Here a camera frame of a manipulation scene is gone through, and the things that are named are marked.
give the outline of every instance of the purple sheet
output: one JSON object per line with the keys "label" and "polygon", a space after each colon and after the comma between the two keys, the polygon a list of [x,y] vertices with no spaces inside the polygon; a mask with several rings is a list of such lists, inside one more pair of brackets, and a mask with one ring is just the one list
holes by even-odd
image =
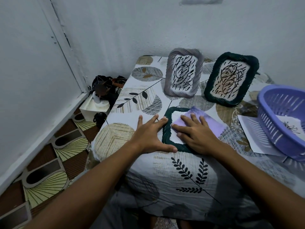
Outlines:
{"label": "purple sheet", "polygon": [[[211,131],[215,134],[216,137],[219,137],[223,133],[225,128],[227,127],[226,125],[217,122],[215,119],[210,117],[204,111],[202,111],[202,110],[200,110],[200,109],[198,109],[196,107],[191,107],[189,109],[189,111],[186,112],[184,115],[189,117],[189,118],[191,118],[191,113],[194,113],[196,115],[196,117],[199,120],[199,122],[200,122],[199,117],[203,116],[205,118],[206,122],[208,123]],[[180,125],[180,126],[186,126],[185,122],[181,118],[175,120],[173,122],[173,124]]]}

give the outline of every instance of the purple basket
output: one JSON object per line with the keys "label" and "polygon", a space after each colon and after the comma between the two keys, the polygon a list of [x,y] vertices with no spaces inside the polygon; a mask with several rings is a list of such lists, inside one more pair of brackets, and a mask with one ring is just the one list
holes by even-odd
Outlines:
{"label": "purple basket", "polygon": [[270,141],[284,154],[305,162],[305,141],[290,131],[276,115],[301,120],[305,131],[305,91],[285,85],[269,85],[257,96],[258,119]]}

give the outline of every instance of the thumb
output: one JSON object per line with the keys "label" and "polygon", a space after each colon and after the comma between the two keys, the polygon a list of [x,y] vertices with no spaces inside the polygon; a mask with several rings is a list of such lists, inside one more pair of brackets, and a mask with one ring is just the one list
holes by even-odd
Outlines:
{"label": "thumb", "polygon": [[173,145],[167,145],[167,144],[163,144],[161,141],[157,146],[158,150],[157,151],[163,151],[163,152],[172,152],[172,153],[176,153],[178,150],[175,146]]}

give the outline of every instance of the white wall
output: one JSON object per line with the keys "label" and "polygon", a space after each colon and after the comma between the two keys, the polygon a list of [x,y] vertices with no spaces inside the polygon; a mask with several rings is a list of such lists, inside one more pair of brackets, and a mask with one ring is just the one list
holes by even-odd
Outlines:
{"label": "white wall", "polygon": [[37,0],[0,0],[0,29],[2,184],[81,90]]}
{"label": "white wall", "polygon": [[128,76],[141,55],[185,47],[254,55],[277,83],[305,87],[305,0],[52,1],[89,83],[98,74]]}

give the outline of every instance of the person's left arm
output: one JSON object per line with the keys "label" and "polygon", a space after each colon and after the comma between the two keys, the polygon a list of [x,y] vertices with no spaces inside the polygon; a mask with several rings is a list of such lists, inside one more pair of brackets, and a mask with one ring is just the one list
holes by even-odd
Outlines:
{"label": "person's left arm", "polygon": [[89,228],[119,178],[141,154],[177,152],[173,145],[159,141],[157,132],[168,119],[162,118],[155,122],[157,118],[158,115],[155,115],[146,124],[142,124],[140,115],[137,130],[130,141],[61,193],[25,229]]}

